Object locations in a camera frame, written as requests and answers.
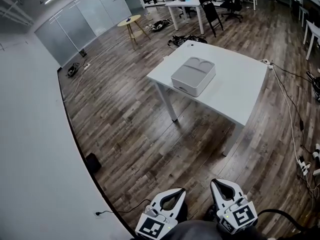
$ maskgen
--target table leg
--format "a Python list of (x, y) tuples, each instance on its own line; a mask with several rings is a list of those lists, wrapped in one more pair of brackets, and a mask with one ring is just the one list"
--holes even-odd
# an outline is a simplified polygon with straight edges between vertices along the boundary
[(131, 32), (130, 32), (129, 26), (126, 25), (126, 28), (128, 29), (128, 32), (129, 32), (129, 37), (130, 37), (130, 40), (131, 40), (132, 47), (133, 47), (133, 49), (135, 49), (134, 41), (132, 41), (132, 37), (131, 37)]
[(151, 40), (151, 38), (147, 35), (147, 33), (140, 27), (140, 25), (135, 21), (134, 22), (138, 27), (139, 27), (139, 29), (141, 29), (142, 30), (142, 32)]
[(243, 130), (243, 128), (244, 127), (242, 125), (235, 124), (235, 128), (233, 130), (233, 133), (232, 133), (231, 137), (227, 140), (225, 150), (222, 153), (225, 157), (228, 155), (228, 153), (230, 152), (231, 148), (236, 143), (236, 141), (237, 141), (241, 131)]
[(304, 28), (304, 19), (305, 19), (305, 13), (302, 12), (302, 24), (301, 24), (302, 28)]
[(253, 10), (256, 10), (256, 0), (253, 0)]
[(176, 120), (178, 120), (178, 118), (176, 116), (174, 108), (172, 107), (172, 105), (170, 103), (170, 99), (169, 99), (169, 97), (167, 95), (165, 87), (162, 84), (157, 83), (157, 82), (154, 82), (154, 85), (155, 85), (155, 88), (157, 89), (157, 91), (159, 92), (159, 95), (160, 95), (163, 103), (165, 104), (166, 109), (169, 112), (171, 120), (175, 122)]
[(131, 28), (130, 24), (128, 24), (127, 26), (129, 26), (129, 29), (130, 29), (130, 31), (131, 31), (132, 38), (133, 38), (135, 44), (138, 45), (138, 43), (137, 43), (137, 41), (136, 41), (136, 38), (135, 38), (135, 35), (134, 35), (134, 32), (132, 31), (132, 28)]
[(312, 45), (314, 44), (314, 39), (315, 39), (315, 35), (312, 33), (309, 50), (308, 50), (308, 53), (306, 54), (306, 57), (305, 57), (306, 60), (309, 59), (310, 52), (311, 52), (311, 49), (312, 49)]
[(181, 8), (182, 8), (182, 11), (183, 11), (185, 24), (188, 24), (189, 21), (188, 21), (188, 17), (187, 17), (187, 13), (186, 13), (186, 8), (184, 6), (182, 6)]
[(174, 15), (174, 12), (172, 11), (172, 8), (168, 7), (168, 9), (169, 9), (169, 12), (170, 12), (170, 15), (171, 15), (171, 19), (172, 19), (172, 22), (173, 22), (173, 25), (174, 25), (174, 29), (175, 30), (179, 30), (178, 24), (176, 22), (176, 18), (175, 18), (175, 15)]
[(303, 45), (306, 44), (307, 34), (308, 34), (308, 24), (305, 26), (305, 33), (304, 33)]
[(198, 15), (200, 33), (201, 33), (201, 35), (203, 35), (205, 32), (204, 32), (204, 26), (202, 24), (200, 8), (199, 8), (199, 6), (197, 6), (195, 9), (196, 9), (196, 14)]

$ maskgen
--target storage box lid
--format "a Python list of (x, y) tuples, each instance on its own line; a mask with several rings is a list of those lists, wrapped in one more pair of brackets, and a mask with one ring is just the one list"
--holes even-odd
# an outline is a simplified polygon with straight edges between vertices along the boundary
[(205, 59), (190, 57), (171, 78), (196, 88), (214, 66), (214, 63)]

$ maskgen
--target small round table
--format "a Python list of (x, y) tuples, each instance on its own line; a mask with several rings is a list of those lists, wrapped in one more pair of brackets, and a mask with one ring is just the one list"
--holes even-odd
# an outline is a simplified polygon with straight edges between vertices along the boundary
[(149, 38), (149, 39), (151, 39), (148, 35), (147, 35), (147, 33), (139, 26), (139, 24), (137, 23), (137, 20), (139, 19), (141, 17), (141, 15), (134, 15), (134, 16), (131, 16), (131, 17), (129, 17), (128, 19), (130, 19), (130, 20), (128, 20), (127, 18), (126, 19), (124, 19), (123, 21), (121, 21), (119, 24), (118, 24), (118, 27), (122, 27), (122, 26), (126, 26), (127, 27), (127, 29), (128, 29), (128, 32), (129, 32), (129, 36), (130, 36), (130, 40), (131, 40), (131, 43), (132, 43), (132, 46), (133, 46), (133, 49), (135, 48), (135, 46), (134, 46), (134, 42), (137, 44), (137, 41), (136, 41), (136, 39), (135, 39), (135, 36), (134, 36), (134, 33), (133, 33), (133, 31), (132, 31), (132, 28), (131, 28), (131, 26), (130, 26), (130, 23), (132, 23), (132, 22), (134, 22), (138, 27), (139, 27), (139, 29), (141, 29), (142, 30), (142, 32)]

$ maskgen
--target wooden floor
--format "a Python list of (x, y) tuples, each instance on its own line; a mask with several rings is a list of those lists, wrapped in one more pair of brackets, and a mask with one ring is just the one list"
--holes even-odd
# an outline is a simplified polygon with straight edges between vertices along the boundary
[[(208, 43), (257, 60), (273, 60), (303, 76), (308, 70), (317, 75), (319, 50), (314, 45), (309, 61), (305, 60), (309, 45), (303, 46), (304, 31), (290, 9), (267, 0), (258, 0), (256, 11), (252, 7), (251, 3), (243, 4), (242, 23), (222, 18), (224, 31), (217, 27), (216, 38), (202, 12)], [(155, 20), (170, 18), (165, 7), (153, 8), (151, 15)], [(144, 17), (139, 22), (141, 26), (150, 23)], [(171, 25), (150, 33), (151, 40), (139, 36), (136, 50), (126, 39), (127, 28), (116, 26), (86, 48), (91, 60), (108, 46), (125, 40), (91, 63), (74, 97), (66, 102), (83, 153), (95, 153), (102, 164), (96, 179), (105, 194), (118, 211), (128, 211), (159, 192), (183, 187), (188, 219), (194, 220), (201, 219), (213, 203), (210, 181), (222, 178), (238, 183), (257, 212), (281, 209), (301, 223), (307, 221), (312, 202), (305, 184), (297, 178), (289, 110), (272, 71), (267, 72), (251, 117), (227, 157), (222, 152), (234, 129), (229, 120), (169, 90), (179, 115), (176, 123), (170, 119), (146, 75), (172, 53), (167, 42), (173, 34), (200, 34), (196, 14), (188, 25), (179, 18), (178, 24), (179, 31)], [(72, 62), (82, 64), (84, 60), (77, 56)], [(305, 145), (313, 149), (320, 141), (320, 105), (313, 98), (312, 86), (279, 69), (277, 72), (298, 103), (305, 124)], [(82, 69), (74, 78), (65, 76), (65, 68), (59, 73), (65, 99), (71, 97), (81, 73)], [(290, 105), (297, 153), (314, 168), (311, 155), (300, 148), (299, 118)], [(133, 229), (145, 205), (123, 215)], [(258, 229), (268, 237), (279, 237), (288, 234), (292, 226), (283, 217), (263, 214)]]

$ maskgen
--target frosted glass panel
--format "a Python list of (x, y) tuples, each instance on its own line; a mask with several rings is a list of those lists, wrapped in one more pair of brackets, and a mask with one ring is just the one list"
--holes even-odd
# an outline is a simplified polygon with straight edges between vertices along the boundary
[(75, 3), (97, 37), (114, 26), (100, 0), (75, 0)]
[(79, 51), (96, 38), (74, 2), (56, 14), (56, 19)]
[(54, 18), (39, 27), (35, 34), (61, 66), (78, 52)]
[(101, 2), (114, 24), (118, 24), (131, 16), (125, 0), (101, 0)]

